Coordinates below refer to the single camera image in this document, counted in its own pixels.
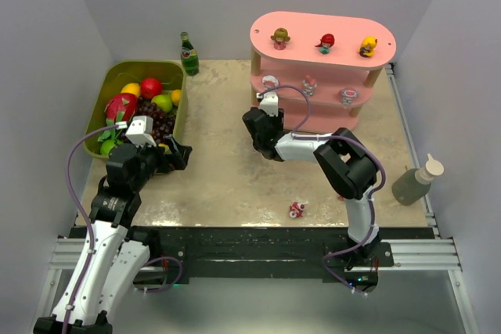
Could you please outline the pink round toy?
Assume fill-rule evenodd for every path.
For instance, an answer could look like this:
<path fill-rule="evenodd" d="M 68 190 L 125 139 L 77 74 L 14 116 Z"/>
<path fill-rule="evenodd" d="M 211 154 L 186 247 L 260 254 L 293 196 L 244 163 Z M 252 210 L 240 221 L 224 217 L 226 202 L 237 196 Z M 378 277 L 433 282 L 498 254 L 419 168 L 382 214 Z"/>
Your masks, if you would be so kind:
<path fill-rule="evenodd" d="M 279 80 L 273 75 L 265 75 L 261 78 L 261 83 L 265 90 L 274 89 L 279 86 Z"/>

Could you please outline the red-haired doll toy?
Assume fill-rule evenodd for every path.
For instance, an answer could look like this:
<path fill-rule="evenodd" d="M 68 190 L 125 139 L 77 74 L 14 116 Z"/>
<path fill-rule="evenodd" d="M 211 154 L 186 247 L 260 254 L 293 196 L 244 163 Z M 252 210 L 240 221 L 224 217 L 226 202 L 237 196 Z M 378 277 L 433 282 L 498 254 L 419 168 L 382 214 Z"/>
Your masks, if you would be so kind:
<path fill-rule="evenodd" d="M 333 34 L 324 34 L 317 45 L 315 47 L 318 49 L 318 51 L 323 54 L 327 55 L 330 53 L 331 48 L 335 44 L 335 37 Z"/>

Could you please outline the pink planet toy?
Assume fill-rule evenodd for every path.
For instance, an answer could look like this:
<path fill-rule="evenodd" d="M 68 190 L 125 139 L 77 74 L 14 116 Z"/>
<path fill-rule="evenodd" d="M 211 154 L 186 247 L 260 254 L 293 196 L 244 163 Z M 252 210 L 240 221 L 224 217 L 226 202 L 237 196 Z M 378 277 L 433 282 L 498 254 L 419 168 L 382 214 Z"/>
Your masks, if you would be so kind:
<path fill-rule="evenodd" d="M 343 105 L 350 106 L 359 97 L 359 92 L 353 88 L 343 88 L 338 95 Z"/>

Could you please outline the brown-haired doll toy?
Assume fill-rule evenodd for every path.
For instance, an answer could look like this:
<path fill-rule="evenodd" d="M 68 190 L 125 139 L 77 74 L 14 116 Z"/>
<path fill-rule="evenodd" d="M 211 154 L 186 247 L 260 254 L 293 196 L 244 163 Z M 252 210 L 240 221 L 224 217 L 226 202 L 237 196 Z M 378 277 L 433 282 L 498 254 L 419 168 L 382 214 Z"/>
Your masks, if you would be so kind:
<path fill-rule="evenodd" d="M 273 47 L 276 50 L 284 50 L 290 41 L 290 36 L 288 30 L 283 27 L 277 28 L 273 34 L 270 36 L 273 41 Z"/>

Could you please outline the small pink figure toy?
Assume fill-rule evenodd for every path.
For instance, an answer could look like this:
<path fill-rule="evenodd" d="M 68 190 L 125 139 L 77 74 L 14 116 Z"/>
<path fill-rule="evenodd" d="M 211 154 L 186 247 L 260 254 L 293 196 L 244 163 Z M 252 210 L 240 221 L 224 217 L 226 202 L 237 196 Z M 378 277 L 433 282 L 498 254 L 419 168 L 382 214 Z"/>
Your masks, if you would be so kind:
<path fill-rule="evenodd" d="M 309 97 L 312 97 L 315 94 L 316 88 L 316 79 L 314 77 L 306 75 L 305 79 L 303 80 L 303 93 Z"/>

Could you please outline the yellow-haired doll toy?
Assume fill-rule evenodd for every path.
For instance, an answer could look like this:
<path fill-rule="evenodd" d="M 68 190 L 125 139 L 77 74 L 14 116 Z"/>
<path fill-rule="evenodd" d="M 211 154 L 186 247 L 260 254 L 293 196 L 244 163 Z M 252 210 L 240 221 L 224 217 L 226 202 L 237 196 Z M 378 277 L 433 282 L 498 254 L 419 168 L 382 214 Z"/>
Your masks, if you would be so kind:
<path fill-rule="evenodd" d="M 361 57 L 370 58 L 374 55 L 374 50 L 377 47 L 378 40 L 374 36 L 367 36 L 363 39 L 359 47 L 359 55 Z"/>

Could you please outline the red white swirl toy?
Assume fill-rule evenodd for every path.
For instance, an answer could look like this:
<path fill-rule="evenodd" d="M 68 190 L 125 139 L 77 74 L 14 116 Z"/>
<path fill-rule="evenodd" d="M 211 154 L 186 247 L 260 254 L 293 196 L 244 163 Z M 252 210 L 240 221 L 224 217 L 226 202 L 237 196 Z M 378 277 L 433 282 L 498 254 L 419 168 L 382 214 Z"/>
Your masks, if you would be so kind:
<path fill-rule="evenodd" d="M 303 216 L 305 211 L 305 204 L 302 202 L 294 201 L 289 206 L 289 217 L 292 219 L 297 219 Z"/>

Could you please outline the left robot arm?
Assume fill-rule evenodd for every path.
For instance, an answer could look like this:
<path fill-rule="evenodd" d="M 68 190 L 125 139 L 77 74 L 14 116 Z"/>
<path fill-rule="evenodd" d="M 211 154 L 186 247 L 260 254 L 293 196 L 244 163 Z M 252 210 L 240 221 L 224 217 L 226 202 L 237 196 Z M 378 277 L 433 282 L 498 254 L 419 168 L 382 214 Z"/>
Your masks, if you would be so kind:
<path fill-rule="evenodd" d="M 166 142 L 125 143 L 110 151 L 74 272 L 52 313 L 35 322 L 35 333 L 113 331 L 113 316 L 135 276 L 148 263 L 160 261 L 158 233 L 132 227 L 139 193 L 156 173 L 185 169 L 193 151 L 171 136 Z"/>

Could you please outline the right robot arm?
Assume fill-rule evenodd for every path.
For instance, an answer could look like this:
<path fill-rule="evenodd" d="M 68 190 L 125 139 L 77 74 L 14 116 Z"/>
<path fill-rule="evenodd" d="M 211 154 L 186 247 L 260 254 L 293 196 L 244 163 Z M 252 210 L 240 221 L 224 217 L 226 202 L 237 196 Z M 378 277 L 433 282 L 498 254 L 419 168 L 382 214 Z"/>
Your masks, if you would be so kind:
<path fill-rule="evenodd" d="M 283 110 L 276 116 L 257 107 L 243 115 L 253 147 L 267 160 L 300 160 L 317 163 L 331 187 L 344 198 L 348 213 L 348 238 L 354 247 L 378 242 L 373 194 L 377 174 L 383 171 L 362 143 L 346 128 L 332 134 L 296 135 L 283 128 Z"/>

